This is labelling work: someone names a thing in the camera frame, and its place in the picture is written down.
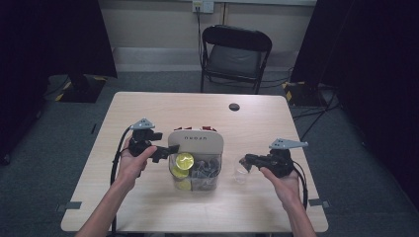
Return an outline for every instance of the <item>chair leg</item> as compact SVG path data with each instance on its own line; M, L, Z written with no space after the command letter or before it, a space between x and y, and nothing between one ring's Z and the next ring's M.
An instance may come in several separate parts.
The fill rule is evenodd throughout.
M204 78L206 77L204 71L201 72L201 93L204 91Z
M261 87L261 82L260 82L260 81L256 82L255 95L258 95L258 94L259 94L259 88L260 88L260 87Z

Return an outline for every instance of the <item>black folding chair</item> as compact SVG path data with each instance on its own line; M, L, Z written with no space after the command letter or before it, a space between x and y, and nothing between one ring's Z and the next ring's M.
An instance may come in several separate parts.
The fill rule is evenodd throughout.
M252 83L259 93L266 62L272 49L268 36L253 30L216 25L203 31L201 92L208 76Z

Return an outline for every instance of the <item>clear plastic container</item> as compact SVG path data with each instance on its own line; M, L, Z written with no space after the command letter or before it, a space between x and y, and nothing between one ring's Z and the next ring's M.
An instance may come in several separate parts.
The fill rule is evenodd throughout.
M221 154L189 153L194 157L194 165L189 170L179 169L176 164L178 154L169 156L169 171L175 187L182 191L214 190L221 171Z

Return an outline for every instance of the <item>controller cable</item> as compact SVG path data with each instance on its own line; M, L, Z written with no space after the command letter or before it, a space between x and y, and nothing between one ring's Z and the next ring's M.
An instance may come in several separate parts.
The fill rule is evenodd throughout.
M131 126L129 126L126 131L124 131L123 136L121 137L120 144L118 145L117 153L115 154L115 158L112 165L112 171L111 171L111 185L115 181L115 176L117 174L117 168L118 163L120 162L121 153L123 153L123 150L121 150L121 147L123 146L124 140L126 138L126 134L129 132ZM115 215L114 220L112 221L112 229L111 229L111 235L112 237L117 236L117 216Z
M299 168L301 169L301 172L296 168L293 167L293 169L295 170L295 172L298 174L298 177L301 179L301 184L302 184L302 205L304 206L304 209L307 209L307 205L308 205L308 188L307 188L307 179L305 178L305 173L304 170L302 170L302 167L296 163L296 161L293 161L295 164L297 164L299 166Z

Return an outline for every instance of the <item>chair seat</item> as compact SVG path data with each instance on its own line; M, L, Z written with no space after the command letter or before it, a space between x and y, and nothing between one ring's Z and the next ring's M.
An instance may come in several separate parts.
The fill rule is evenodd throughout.
M225 75L258 78L261 52L215 45L207 71Z

